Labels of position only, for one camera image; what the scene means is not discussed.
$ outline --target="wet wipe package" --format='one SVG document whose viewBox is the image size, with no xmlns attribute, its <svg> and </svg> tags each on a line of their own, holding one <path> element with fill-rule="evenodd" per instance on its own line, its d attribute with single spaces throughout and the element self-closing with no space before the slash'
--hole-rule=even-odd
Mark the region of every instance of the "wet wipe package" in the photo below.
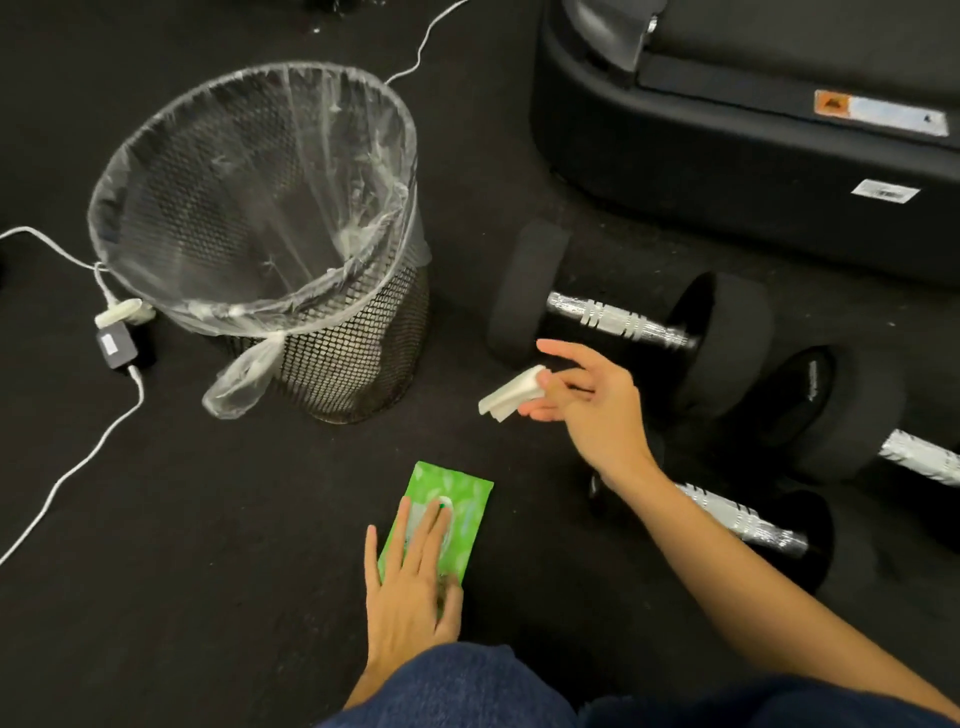
<svg viewBox="0 0 960 728">
<path fill-rule="evenodd" d="M 406 496 L 411 500 L 410 520 L 407 523 L 404 548 L 410 544 L 427 504 L 439 498 L 444 508 L 453 512 L 450 527 L 444 537 L 444 545 L 440 552 L 440 562 L 437 573 L 440 577 L 454 573 L 463 584 L 464 572 L 473 551 L 473 542 L 476 540 L 480 521 L 483 519 L 484 509 L 487 507 L 487 498 L 493 483 L 466 473 L 447 470 L 429 463 L 419 462 L 414 467 L 407 485 Z M 396 537 L 396 524 L 390 529 L 387 543 L 380 553 L 380 577 L 383 578 L 387 549 Z"/>
</svg>

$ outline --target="black mesh wastebasket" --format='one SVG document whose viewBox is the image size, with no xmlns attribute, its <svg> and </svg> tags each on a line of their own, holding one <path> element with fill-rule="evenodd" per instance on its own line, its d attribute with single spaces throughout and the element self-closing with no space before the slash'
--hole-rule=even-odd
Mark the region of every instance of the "black mesh wastebasket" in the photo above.
<svg viewBox="0 0 960 728">
<path fill-rule="evenodd" d="M 417 135 L 374 76 L 325 63 L 202 85 L 116 152 L 90 204 L 100 259 L 237 354 L 204 395 L 231 419 L 275 382 L 356 422 L 400 397 L 426 332 Z"/>
</svg>

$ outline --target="denim pants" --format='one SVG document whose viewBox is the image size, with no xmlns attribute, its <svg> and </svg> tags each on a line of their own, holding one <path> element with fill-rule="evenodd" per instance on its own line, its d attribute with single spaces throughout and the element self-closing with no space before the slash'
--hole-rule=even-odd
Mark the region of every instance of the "denim pants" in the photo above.
<svg viewBox="0 0 960 728">
<path fill-rule="evenodd" d="M 445 644 L 321 728 L 957 728 L 895 698 L 776 676 L 682 703 L 601 698 L 579 714 L 509 647 Z"/>
</svg>

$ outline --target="white charging cable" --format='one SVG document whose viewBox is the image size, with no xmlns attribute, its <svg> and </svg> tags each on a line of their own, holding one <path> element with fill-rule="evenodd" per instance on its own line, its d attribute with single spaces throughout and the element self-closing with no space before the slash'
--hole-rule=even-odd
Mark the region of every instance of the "white charging cable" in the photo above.
<svg viewBox="0 0 960 728">
<path fill-rule="evenodd" d="M 470 0 L 457 0 L 457 2 L 455 2 L 455 3 L 454 3 L 453 5 L 451 5 L 449 8 L 447 8 L 445 11 L 441 12 L 439 15 L 437 15 L 437 17 L 435 17 L 435 18 L 430 22 L 430 25 L 428 25 L 428 26 L 427 26 L 427 29 L 426 29 L 426 35 L 423 36 L 423 42 L 420 44 L 420 48 L 417 49 L 417 62 L 414 63 L 414 64 L 413 64 L 412 66 L 410 66 L 409 68 L 407 68 L 407 70 L 405 70 L 405 71 L 400 71 L 399 73 L 395 73 L 393 76 L 391 76 L 389 79 L 387 79 L 387 85 L 392 84 L 392 83 L 393 83 L 394 81 L 396 81 L 397 79 L 402 79 L 404 76 L 409 76 L 411 73 L 413 73 L 413 72 L 416 71 L 418 68 L 420 68 L 420 64 L 421 64 L 422 61 L 423 61 L 423 49 L 426 48 L 426 41 L 430 39 L 430 31 L 433 30 L 433 26 L 435 26 L 437 23 L 439 23 L 439 22 L 440 22 L 441 20 L 443 20 L 445 17 L 447 17 L 448 15 L 450 15 L 453 11 L 455 11 L 455 10 L 456 10 L 457 8 L 459 8 L 460 6 L 466 5 L 469 1 L 470 1 Z"/>
<path fill-rule="evenodd" d="M 90 265 L 89 263 L 84 263 L 82 260 L 78 260 L 73 255 L 71 255 L 70 253 L 65 251 L 63 248 L 61 248 L 59 245 L 57 245 L 57 243 L 55 243 L 49 237 L 44 235 L 42 232 L 35 230 L 34 228 L 27 228 L 27 227 L 13 228 L 12 230 L 8 230 L 4 233 L 0 233 L 0 240 L 3 240 L 5 237 L 10 237 L 11 235 L 17 235 L 21 232 L 27 232 L 30 235 L 33 235 L 37 239 L 41 240 L 42 242 L 46 243 L 54 250 L 54 252 L 62 255 L 74 265 L 79 265 L 81 268 L 86 268 L 88 271 L 93 271 L 93 277 L 97 280 L 97 285 L 100 287 L 100 290 L 103 292 L 104 298 L 107 300 L 108 306 L 115 306 L 118 304 L 117 297 L 114 296 L 113 292 L 110 291 L 110 289 L 107 287 L 107 284 L 104 282 L 103 276 L 101 275 L 102 272 L 107 269 L 107 266 L 105 266 L 103 263 L 98 262 L 98 263 L 94 263 L 93 265 Z M 66 481 L 66 479 L 70 477 L 70 475 L 78 471 L 80 468 L 82 468 L 84 465 L 86 465 L 88 462 L 90 462 L 96 456 L 96 454 L 100 452 L 101 448 L 104 446 L 104 443 L 107 441 L 107 438 L 110 436 L 110 433 L 113 432 L 113 430 L 116 429 L 117 426 L 120 425 L 120 423 L 122 423 L 130 415 L 136 412 L 136 410 L 138 410 L 140 406 L 143 404 L 144 400 L 146 399 L 146 391 L 144 390 L 144 387 L 143 387 L 143 375 L 140 374 L 140 370 L 134 367 L 133 365 L 127 367 L 127 371 L 130 373 L 130 377 L 133 380 L 133 383 L 136 384 L 136 393 L 137 393 L 136 404 L 130 409 L 128 409 L 126 412 L 124 412 L 122 415 L 120 415 L 120 417 L 114 420 L 113 423 L 106 430 L 104 430 L 104 434 L 100 436 L 100 440 L 97 442 L 94 448 L 90 451 L 90 454 L 87 457 L 85 457 L 83 460 L 81 460 L 79 463 L 73 466 L 66 473 L 61 475 L 60 478 L 57 480 L 57 482 L 54 483 L 54 487 L 50 489 L 50 495 L 47 496 L 46 502 L 43 503 L 43 507 L 40 509 L 40 512 L 36 514 L 36 517 L 30 522 L 30 525 L 27 526 L 27 529 L 22 534 L 20 534 L 20 538 L 18 538 L 13 543 L 13 546 L 8 548 L 7 552 L 3 556 L 0 556 L 0 566 L 3 566 L 3 564 L 7 561 L 7 559 L 9 559 L 12 556 L 13 552 L 16 551 L 19 548 L 19 546 L 24 541 L 27 540 L 27 537 L 30 535 L 30 532 L 33 531 L 36 525 L 40 523 L 40 520 L 47 515 L 47 511 L 50 510 L 50 504 L 53 502 L 54 497 L 57 495 L 57 491 L 60 489 L 60 486 L 63 485 L 63 483 Z"/>
</svg>

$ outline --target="dumbbell handle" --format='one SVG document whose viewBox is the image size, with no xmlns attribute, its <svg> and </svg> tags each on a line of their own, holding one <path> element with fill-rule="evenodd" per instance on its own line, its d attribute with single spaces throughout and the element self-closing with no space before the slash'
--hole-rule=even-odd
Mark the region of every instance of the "dumbbell handle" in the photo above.
<svg viewBox="0 0 960 728">
<path fill-rule="evenodd" d="M 753 509 L 729 498 L 717 496 L 695 485 L 677 487 L 713 516 L 722 526 L 746 544 L 764 546 L 778 553 L 801 558 L 810 548 L 806 536 L 788 531 L 762 519 Z"/>
<path fill-rule="evenodd" d="M 546 299 L 546 310 L 573 319 L 581 326 L 633 341 L 657 344 L 668 350 L 692 350 L 697 346 L 696 338 L 682 328 L 666 327 L 638 313 L 590 299 L 577 299 L 552 291 Z"/>
<path fill-rule="evenodd" d="M 960 488 L 960 455 L 895 429 L 880 448 L 880 457 L 944 485 Z"/>
</svg>

